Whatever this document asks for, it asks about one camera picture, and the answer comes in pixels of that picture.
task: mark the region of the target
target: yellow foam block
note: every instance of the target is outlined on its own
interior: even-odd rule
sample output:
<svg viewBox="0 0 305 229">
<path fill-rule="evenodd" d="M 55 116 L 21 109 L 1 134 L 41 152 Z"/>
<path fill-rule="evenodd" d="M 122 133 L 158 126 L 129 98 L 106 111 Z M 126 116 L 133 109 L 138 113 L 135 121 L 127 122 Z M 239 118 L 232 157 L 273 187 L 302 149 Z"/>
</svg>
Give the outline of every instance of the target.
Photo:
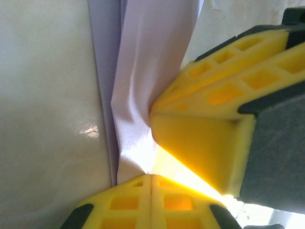
<svg viewBox="0 0 305 229">
<path fill-rule="evenodd" d="M 275 32 L 278 33 L 274 33 L 274 37 L 260 42 L 275 38 L 274 43 L 284 47 L 286 32 Z M 243 40 L 260 36 L 258 33 L 244 37 L 230 45 L 237 47 Z M 257 51 L 260 42 L 244 52 L 249 51 L 250 55 L 251 50 Z M 218 52 L 225 52 L 229 46 Z M 226 73 L 221 78 L 217 69 L 213 69 L 213 73 L 208 70 L 196 78 L 198 86 L 194 85 L 189 72 L 194 71 L 191 66 L 197 68 L 199 63 L 192 63 L 152 105 L 150 125 L 155 141 L 222 195 L 239 196 L 255 127 L 254 115 L 239 114 L 238 108 L 305 79 L 305 43 L 286 51 L 279 50 L 268 59 L 263 56 L 264 61 L 253 62 L 251 67 L 238 69 L 231 75 Z M 205 65 L 213 55 L 201 63 Z M 234 56 L 228 67 L 237 64 L 244 62 Z M 181 94 L 173 96 L 171 90 L 176 83 L 179 86 L 172 93 Z"/>
<path fill-rule="evenodd" d="M 284 30 L 264 31 L 242 37 L 200 61 L 190 62 L 157 98 L 152 109 L 283 52 L 287 39 L 288 32 Z"/>
<path fill-rule="evenodd" d="M 88 205 L 91 212 L 82 211 Z M 83 201 L 61 229 L 223 229 L 223 219 L 240 229 L 219 201 L 162 176 L 142 175 Z"/>
<path fill-rule="evenodd" d="M 149 229 L 151 175 L 143 175 L 112 187 L 79 204 L 94 208 L 82 229 Z"/>
<path fill-rule="evenodd" d="M 152 176 L 152 229 L 221 229 L 210 206 L 220 202 L 159 175 Z"/>
</svg>

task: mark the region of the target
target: white paper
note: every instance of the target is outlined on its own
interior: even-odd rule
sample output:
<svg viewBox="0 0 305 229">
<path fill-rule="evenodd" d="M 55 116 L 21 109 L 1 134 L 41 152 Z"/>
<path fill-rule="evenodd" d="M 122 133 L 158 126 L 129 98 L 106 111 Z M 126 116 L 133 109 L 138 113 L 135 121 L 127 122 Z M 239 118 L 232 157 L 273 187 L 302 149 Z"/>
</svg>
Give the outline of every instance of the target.
<svg viewBox="0 0 305 229">
<path fill-rule="evenodd" d="M 151 173 L 149 109 L 175 78 L 203 0 L 128 0 L 112 112 L 120 149 L 118 183 Z"/>
</svg>

